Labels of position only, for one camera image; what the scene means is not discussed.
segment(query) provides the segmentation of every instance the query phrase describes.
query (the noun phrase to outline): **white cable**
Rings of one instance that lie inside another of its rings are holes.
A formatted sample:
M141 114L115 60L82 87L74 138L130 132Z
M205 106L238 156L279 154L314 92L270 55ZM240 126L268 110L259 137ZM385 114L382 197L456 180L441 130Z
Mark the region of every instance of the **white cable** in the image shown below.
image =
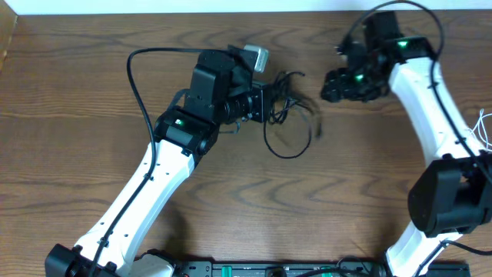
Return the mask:
M478 136L480 137L480 140L483 143L485 143L485 150L492 152L492 144L489 143L489 137L487 136L487 129L485 128L485 124L484 124L484 118L486 118L488 116L492 116L492 113L484 115L484 110L481 109L480 115L479 115L478 120L477 120L477 124L475 124L475 126L473 128L469 129L469 131L470 131L470 135L476 139L477 136L475 135L475 131L478 130Z

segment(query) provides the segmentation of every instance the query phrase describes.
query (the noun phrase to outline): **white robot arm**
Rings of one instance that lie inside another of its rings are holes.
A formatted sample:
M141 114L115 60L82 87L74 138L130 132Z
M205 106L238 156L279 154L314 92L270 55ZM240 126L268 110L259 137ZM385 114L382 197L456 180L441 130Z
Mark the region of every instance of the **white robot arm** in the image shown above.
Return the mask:
M347 56L348 67L327 74L321 97L329 102L343 98L367 102L384 96L382 90L388 88L401 100L421 142L427 169L410 191L411 222L386 251L386 266L391 276L424 275L444 249L442 241L455 241L490 221L492 161L454 104L436 61L438 54L427 39L404 37L394 12L376 13L363 24L365 45L352 41L354 25L338 48Z
M456 159L469 157L463 146L457 143L456 135L450 128L432 92L428 76L431 63L432 60L425 57L413 58L404 64L396 64L389 81L391 91L401 100L411 119L424 151L426 166L434 160L442 159L446 154ZM434 76L439 83L437 86L439 96L451 118L461 131L462 137L467 138L467 144L474 154L479 155L479 151L484 147L470 136L470 129L444 84L439 66L436 66ZM433 254L420 271L420 275L425 275L430 263L444 250L439 249L438 252L433 253L440 242L445 239L455 241L461 236L459 232L447 232L428 238L424 232L415 227L413 222L410 222L397 243L387 250L387 264L393 275L411 277L427 257Z
M141 273L135 272L141 267L135 267L133 274L130 274L138 247L169 197L194 169L193 155L184 155L182 147L165 140L161 140L156 146L157 163L152 177L113 229L111 240L105 246L98 260L101 267L105 267L109 262L115 264L115 273L119 276L141 275ZM150 164L151 146L149 145L137 171L108 211L87 234L75 243L76 246L81 247L80 254L82 256L90 260L94 258L101 238L141 183ZM171 268L164 260L161 260L159 267Z

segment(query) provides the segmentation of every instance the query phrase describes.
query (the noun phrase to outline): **green led light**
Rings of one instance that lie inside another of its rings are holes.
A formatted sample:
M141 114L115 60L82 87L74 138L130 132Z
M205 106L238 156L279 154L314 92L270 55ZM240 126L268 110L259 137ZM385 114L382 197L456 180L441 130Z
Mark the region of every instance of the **green led light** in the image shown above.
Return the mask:
M231 266L222 266L222 277L232 277L232 267Z
M405 48L405 47L407 47L407 44L408 44L408 41L401 41L401 42L398 42L398 45L399 45L401 48Z
M331 267L329 266L321 266L320 269L330 269ZM321 277L332 277L333 275L331 273L322 273Z

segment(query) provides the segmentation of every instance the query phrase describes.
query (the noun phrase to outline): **wooden table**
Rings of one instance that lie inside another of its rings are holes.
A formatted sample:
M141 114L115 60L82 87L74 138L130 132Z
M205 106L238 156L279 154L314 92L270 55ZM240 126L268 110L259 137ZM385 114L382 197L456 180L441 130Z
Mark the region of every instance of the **wooden table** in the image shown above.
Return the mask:
M274 157L257 123L221 135L171 197L140 252L255 261L380 257L410 220L407 194L424 160L394 95L371 104L330 104L318 96L324 74L343 65L333 47L359 14L21 17L0 75L0 275L43 275L53 245L73 245L135 171L148 134L125 63L131 51L150 46L263 45L271 61L259 78L304 71L296 86L318 101L324 133L295 160ZM447 30L444 76L474 124L480 108L492 108L492 12L438 15ZM437 39L421 12L401 12L400 21L407 35ZM189 86L196 58L135 59L135 79L153 119ZM293 114L285 126L270 129L279 152L302 147L299 118ZM491 249L491 226L461 242ZM466 260L474 276L492 275L489 258L452 247L441 258Z

